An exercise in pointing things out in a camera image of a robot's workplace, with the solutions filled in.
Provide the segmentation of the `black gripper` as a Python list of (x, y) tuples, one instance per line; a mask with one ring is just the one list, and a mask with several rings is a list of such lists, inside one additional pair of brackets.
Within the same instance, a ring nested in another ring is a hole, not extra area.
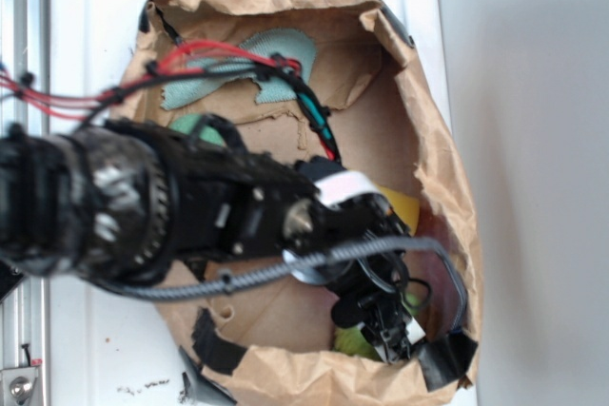
[[(297, 172), (313, 184), (291, 210), (284, 230), (283, 260), (299, 281), (322, 286), (338, 300), (385, 292), (401, 299), (410, 282), (403, 261), (408, 226), (363, 173), (325, 158), (299, 163)], [(425, 331), (403, 318), (395, 303), (373, 304), (357, 326), (365, 357), (388, 364), (411, 358)]]

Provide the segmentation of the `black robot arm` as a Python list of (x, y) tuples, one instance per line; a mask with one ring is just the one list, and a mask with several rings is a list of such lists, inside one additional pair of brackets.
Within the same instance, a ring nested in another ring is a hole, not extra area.
[(250, 152), (227, 120), (187, 133), (131, 121), (1, 141), (1, 259), (154, 301), (231, 294), (293, 275), (382, 360), (424, 336), (406, 300), (407, 225), (365, 175)]

